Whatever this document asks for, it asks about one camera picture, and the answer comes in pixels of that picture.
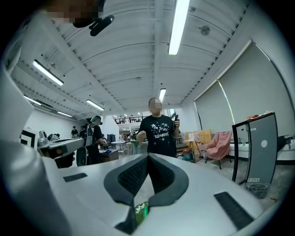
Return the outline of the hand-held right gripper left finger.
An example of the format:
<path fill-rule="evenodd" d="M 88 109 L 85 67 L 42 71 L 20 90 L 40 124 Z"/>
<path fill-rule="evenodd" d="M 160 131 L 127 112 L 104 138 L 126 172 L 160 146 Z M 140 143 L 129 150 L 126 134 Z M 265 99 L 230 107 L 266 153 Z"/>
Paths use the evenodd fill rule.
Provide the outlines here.
<path fill-rule="evenodd" d="M 115 202 L 104 187 L 108 172 L 132 160 L 59 169 L 28 146 L 3 142 L 2 180 L 16 208 L 44 236 L 146 236 L 134 206 Z"/>

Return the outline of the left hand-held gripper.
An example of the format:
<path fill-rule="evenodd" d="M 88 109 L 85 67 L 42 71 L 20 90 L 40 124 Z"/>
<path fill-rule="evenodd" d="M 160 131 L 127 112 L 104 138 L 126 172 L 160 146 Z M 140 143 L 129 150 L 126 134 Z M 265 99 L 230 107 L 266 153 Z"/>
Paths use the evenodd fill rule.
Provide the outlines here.
<path fill-rule="evenodd" d="M 45 131 L 36 132 L 32 129 L 23 129 L 19 141 L 34 150 L 41 149 L 43 156 L 52 159 L 68 156 L 84 145 L 82 138 L 60 139 L 49 142 Z"/>

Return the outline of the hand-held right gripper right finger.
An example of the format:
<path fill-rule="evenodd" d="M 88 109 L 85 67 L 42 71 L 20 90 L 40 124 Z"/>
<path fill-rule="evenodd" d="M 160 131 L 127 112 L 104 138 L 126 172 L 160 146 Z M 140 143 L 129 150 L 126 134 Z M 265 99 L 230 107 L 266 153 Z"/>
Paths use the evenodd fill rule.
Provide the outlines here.
<path fill-rule="evenodd" d="M 265 210 L 258 199 L 215 170 L 176 158 L 162 159 L 182 168 L 189 186 L 171 206 L 151 208 L 147 217 L 149 236 L 254 236 L 271 220 L 275 207 Z M 254 218 L 237 229 L 216 194 L 227 192 Z"/>

